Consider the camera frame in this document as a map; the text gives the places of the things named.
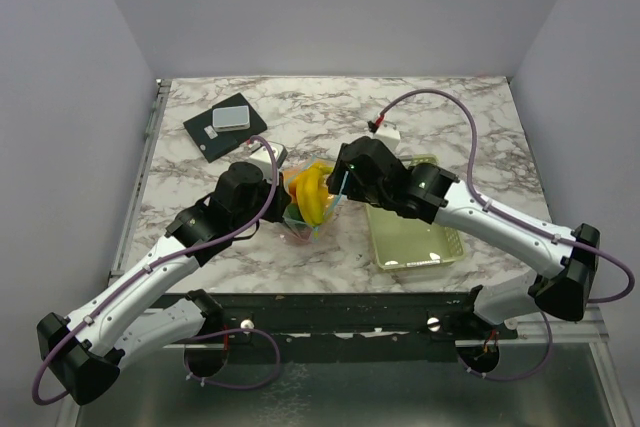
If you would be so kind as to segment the orange yellow toy mango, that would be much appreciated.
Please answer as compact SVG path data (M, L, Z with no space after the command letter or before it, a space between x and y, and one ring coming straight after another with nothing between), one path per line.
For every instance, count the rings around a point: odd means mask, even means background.
M294 202L296 202L297 200L297 186L300 181L300 177L301 177L300 172L293 172L293 171L287 172L284 175L286 191Z

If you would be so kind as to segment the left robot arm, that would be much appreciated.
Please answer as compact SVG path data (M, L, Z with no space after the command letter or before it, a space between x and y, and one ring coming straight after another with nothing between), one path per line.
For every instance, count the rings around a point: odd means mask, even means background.
M66 316L49 313L36 326L42 364L33 401L51 371L65 395L86 405L104 394L121 371L177 341L210 341L239 332L223 307L202 290L151 316L146 310L261 221L280 222L290 197L278 168L270 174L249 162L232 164L213 192L182 210L150 251L93 300Z

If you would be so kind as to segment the green toy fruit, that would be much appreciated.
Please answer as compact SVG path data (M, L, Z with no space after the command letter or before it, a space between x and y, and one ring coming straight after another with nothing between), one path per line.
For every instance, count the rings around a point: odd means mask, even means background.
M304 223L304 219L299 210L299 206L295 203L291 203L287 206L285 210L285 217L295 222Z

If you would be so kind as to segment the yellow toy banana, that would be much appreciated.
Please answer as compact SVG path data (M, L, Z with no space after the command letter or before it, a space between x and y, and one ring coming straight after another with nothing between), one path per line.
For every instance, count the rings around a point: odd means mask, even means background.
M319 226L324 221L324 206L328 190L322 189L324 180L333 168L322 163L314 163L301 173L297 186L297 204L304 221Z

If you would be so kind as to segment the clear zip top bag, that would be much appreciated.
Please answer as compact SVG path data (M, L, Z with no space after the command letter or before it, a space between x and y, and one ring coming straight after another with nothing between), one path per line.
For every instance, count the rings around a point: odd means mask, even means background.
M283 172L283 185L291 199L283 214L283 232L292 242L316 242L328 228L341 200L340 194L328 190L333 170L333 161L313 157Z

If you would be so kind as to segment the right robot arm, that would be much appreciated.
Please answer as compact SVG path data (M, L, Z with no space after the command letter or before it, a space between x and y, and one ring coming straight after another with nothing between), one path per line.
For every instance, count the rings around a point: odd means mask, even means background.
M475 199L455 174L432 163L406 167L371 137L340 147L327 186L332 194L402 218L459 230L528 266L517 278L474 288L473 305L459 314L467 336L481 338L495 325L535 310L565 321L583 319L598 267L595 227L561 227Z

